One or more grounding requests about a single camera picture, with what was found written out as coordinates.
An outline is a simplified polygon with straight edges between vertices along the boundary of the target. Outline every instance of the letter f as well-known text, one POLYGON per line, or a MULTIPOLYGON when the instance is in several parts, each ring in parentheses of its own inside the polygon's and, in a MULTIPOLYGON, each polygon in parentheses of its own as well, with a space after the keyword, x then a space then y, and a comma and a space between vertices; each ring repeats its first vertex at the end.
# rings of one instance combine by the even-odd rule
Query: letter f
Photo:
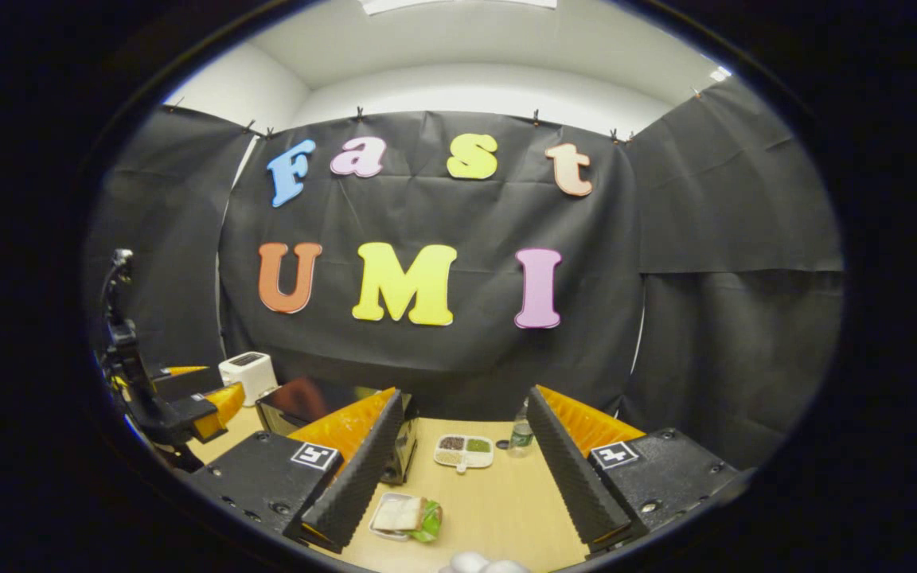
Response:
POLYGON ((280 207, 302 192, 302 182, 296 181, 295 178, 306 176, 310 163, 303 154, 313 153, 315 149, 317 144, 314 140, 305 140, 268 163, 268 169, 274 178, 272 207, 280 207))

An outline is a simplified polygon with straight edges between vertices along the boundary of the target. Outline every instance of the foam letter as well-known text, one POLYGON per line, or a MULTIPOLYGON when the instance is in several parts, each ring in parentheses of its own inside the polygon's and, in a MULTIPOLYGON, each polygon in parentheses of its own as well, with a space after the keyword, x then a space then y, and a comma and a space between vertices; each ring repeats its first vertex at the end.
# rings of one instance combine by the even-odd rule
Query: foam letter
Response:
POLYGON ((448 173, 462 179, 485 179, 498 170, 498 141, 490 135, 461 134, 451 140, 448 173))
POLYGON ((355 138, 341 146, 345 153, 339 153, 331 160, 331 170, 339 175, 355 173, 359 177, 374 177, 381 173, 381 157, 388 146, 382 138, 355 138))
POLYGON ((316 243, 299 243, 292 249, 299 257, 295 271, 295 290, 292 294, 283 294, 278 289, 278 275, 281 273, 281 258, 288 253, 285 243, 261 244, 261 279, 259 292, 261 302, 275 312, 292 314, 299 312, 310 301, 310 288, 314 283, 314 261, 321 254, 321 246, 316 243))
POLYGON ((274 178, 272 207, 283 205, 302 192, 302 184, 295 178, 305 177, 310 167, 310 164, 306 162, 306 155, 302 154, 313 153, 315 149, 317 149, 317 144, 313 140, 306 140, 268 163, 268 169, 274 178))
POLYGON ((579 179, 579 167, 589 166, 589 156, 579 153, 574 144, 561 144, 543 152, 554 160, 554 181, 568 195, 582 197, 593 191, 593 184, 579 179))
POLYGON ((353 307, 354 317, 360 320, 384 318, 378 297, 382 294, 392 320, 398 322, 415 295, 416 304, 408 313, 408 319, 416 324, 451 324, 454 316, 448 311, 448 269, 451 261, 458 257, 455 249, 446 244, 428 244, 419 251, 408 272, 401 270, 390 244, 360 244, 359 253, 364 260, 363 286, 360 304, 353 307))
POLYGON ((523 310, 516 315, 520 329, 553 329, 561 323, 554 312, 554 267, 561 254, 550 249, 523 249, 516 253, 523 264, 523 310))

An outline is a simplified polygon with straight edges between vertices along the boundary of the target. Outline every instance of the plastic tray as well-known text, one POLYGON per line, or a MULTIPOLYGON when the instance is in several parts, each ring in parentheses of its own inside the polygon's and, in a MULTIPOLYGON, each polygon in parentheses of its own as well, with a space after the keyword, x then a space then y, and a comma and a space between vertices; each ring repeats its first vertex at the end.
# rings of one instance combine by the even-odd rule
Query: plastic tray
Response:
POLYGON ((446 435, 440 436, 437 438, 437 442, 434 443, 434 461, 443 466, 454 466, 455 471, 459 473, 465 473, 466 468, 485 468, 488 465, 494 463, 494 442, 491 439, 483 438, 481 435, 460 435, 459 433, 447 433, 446 435), (462 440, 462 449, 461 450, 448 450, 446 447, 441 447, 441 442, 447 438, 457 438, 462 440), (487 452, 470 452, 466 450, 466 445, 468 445, 470 439, 480 439, 483 442, 487 442, 489 447, 487 452), (441 459, 441 454, 458 454, 458 461, 449 462, 441 459))

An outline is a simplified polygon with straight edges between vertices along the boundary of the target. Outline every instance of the white toaster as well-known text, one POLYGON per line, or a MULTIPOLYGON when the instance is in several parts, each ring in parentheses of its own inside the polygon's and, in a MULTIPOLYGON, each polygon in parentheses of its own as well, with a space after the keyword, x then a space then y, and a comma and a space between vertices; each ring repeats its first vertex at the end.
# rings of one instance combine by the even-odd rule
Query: white toaster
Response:
POLYGON ((243 390, 247 394, 244 406, 252 406, 259 396, 268 389, 275 388, 278 381, 274 377, 274 368, 271 366, 271 357, 259 352, 247 352, 229 358, 218 365, 223 384, 243 382, 243 390))

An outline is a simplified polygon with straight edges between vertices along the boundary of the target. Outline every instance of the ceiling light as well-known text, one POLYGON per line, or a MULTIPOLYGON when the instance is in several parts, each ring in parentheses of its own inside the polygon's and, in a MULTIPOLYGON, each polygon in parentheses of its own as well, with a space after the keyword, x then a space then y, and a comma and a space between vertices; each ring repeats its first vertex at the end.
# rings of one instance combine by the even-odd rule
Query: ceiling light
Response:
MULTIPOLYGON (((363 4, 363 10, 368 15, 381 14, 389 10, 398 10, 398 8, 408 8, 419 4, 432 4, 437 2, 458 2, 461 0, 360 0, 363 4)), ((527 6, 538 6, 540 8, 557 8, 557 0, 495 0, 498 2, 512 2, 514 4, 526 4, 527 6)))
POLYGON ((724 81, 730 75, 731 73, 728 72, 728 70, 724 68, 723 65, 718 65, 717 68, 713 70, 713 72, 710 72, 710 77, 717 81, 724 81))

